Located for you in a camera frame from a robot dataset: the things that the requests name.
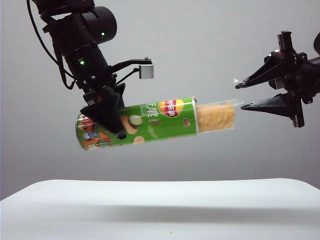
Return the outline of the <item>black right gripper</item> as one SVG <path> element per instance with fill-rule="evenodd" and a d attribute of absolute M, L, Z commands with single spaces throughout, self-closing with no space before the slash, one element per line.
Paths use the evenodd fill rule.
<path fill-rule="evenodd" d="M 280 51 L 272 51 L 264 58 L 264 64 L 245 80 L 240 81 L 235 88 L 248 88 L 262 83 L 275 89 L 285 89 L 287 93 L 274 97 L 245 103 L 240 108 L 245 111 L 255 111 L 287 117 L 292 120 L 295 128 L 305 125 L 302 104 L 313 102 L 313 95 L 308 92 L 303 68 L 307 66 L 305 54 L 298 54 L 293 48 L 290 31 L 282 31 L 277 36 Z"/>

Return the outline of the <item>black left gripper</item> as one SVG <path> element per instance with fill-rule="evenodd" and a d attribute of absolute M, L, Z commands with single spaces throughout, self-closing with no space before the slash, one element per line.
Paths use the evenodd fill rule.
<path fill-rule="evenodd" d="M 80 112 L 123 140 L 127 137 L 119 110 L 125 107 L 123 94 L 125 83 L 116 85 L 116 73 L 108 71 L 75 71 L 74 78 L 82 89 L 87 106 Z"/>

